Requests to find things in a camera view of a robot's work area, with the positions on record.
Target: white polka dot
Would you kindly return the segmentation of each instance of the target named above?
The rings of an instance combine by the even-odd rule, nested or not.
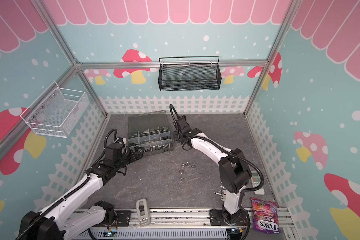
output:
[[[316,146],[316,144],[314,144],[314,143],[311,144],[310,148],[311,148],[312,151],[316,151],[316,150],[317,150],[317,146]]]
[[[352,189],[355,193],[360,195],[360,185],[351,181],[348,181],[348,185],[350,189]]]
[[[323,146],[321,148],[321,150],[323,151],[324,154],[328,154],[328,147],[327,146]]]
[[[355,121],[360,121],[360,111],[359,110],[354,111],[352,113],[352,119],[355,120]]]
[[[340,202],[342,202],[344,205],[348,206],[348,199],[347,197],[340,192],[339,190],[332,190],[331,193],[340,200]]]
[[[320,162],[316,163],[317,169],[322,170],[323,169],[323,165]]]
[[[141,57],[141,58],[146,58],[147,55],[145,55],[144,53],[142,53],[142,52],[139,51],[139,57]]]
[[[357,153],[357,148],[351,147],[351,148],[350,148],[350,152],[351,152],[351,153]]]
[[[17,150],[14,155],[13,155],[13,160],[17,163],[20,163],[21,162],[21,159],[23,158],[23,150],[24,149],[20,149],[20,150]]]
[[[8,111],[10,112],[11,115],[13,116],[19,116],[23,111],[21,110],[21,108],[10,108],[8,109]]]

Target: candy bag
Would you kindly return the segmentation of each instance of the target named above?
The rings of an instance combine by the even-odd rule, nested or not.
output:
[[[253,228],[264,233],[281,233],[277,217],[277,205],[251,197],[253,207]]]

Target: white remote control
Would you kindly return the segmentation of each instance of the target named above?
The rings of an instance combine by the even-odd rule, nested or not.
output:
[[[251,171],[251,173],[252,173],[252,177],[251,177],[252,187],[257,187],[258,185],[260,185],[259,174],[256,171]],[[257,191],[254,191],[254,194],[264,195],[264,187],[260,188]]]

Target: robotic arm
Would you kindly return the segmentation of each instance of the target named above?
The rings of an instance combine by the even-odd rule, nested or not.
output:
[[[263,174],[258,167],[245,159],[242,151],[225,148],[209,139],[199,129],[191,129],[187,118],[179,116],[172,105],[170,105],[170,112],[183,149],[185,145],[188,145],[190,148],[203,152],[218,164],[220,180],[227,191],[221,213],[223,221],[228,225],[242,225],[238,222],[245,219],[247,225],[245,238],[249,231],[250,221],[248,212],[241,206],[241,200],[245,192],[255,191],[263,186]],[[108,137],[112,132],[115,132],[114,142],[107,146]],[[88,211],[75,218],[68,221],[67,219],[90,195],[112,177],[117,173],[125,175],[127,165],[142,158],[144,148],[134,147],[131,150],[129,146],[126,146],[126,139],[116,138],[116,134],[116,129],[107,134],[101,156],[85,171],[87,175],[71,190],[39,213],[31,211],[23,217],[16,240],[70,240],[98,223],[105,225],[114,223],[116,219],[114,205],[104,201],[97,202]],[[254,168],[260,176],[260,185],[255,188],[246,188],[252,177],[249,166]]]

